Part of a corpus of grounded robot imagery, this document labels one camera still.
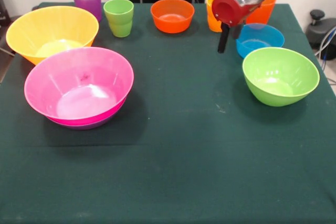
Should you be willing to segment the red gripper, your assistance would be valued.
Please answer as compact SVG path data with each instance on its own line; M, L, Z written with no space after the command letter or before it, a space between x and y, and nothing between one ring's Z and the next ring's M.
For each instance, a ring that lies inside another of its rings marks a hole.
M217 52L222 54L225 51L230 27L234 27L233 38L238 39L244 26L243 21L257 8L264 0L213 0L212 12L221 23L221 35Z

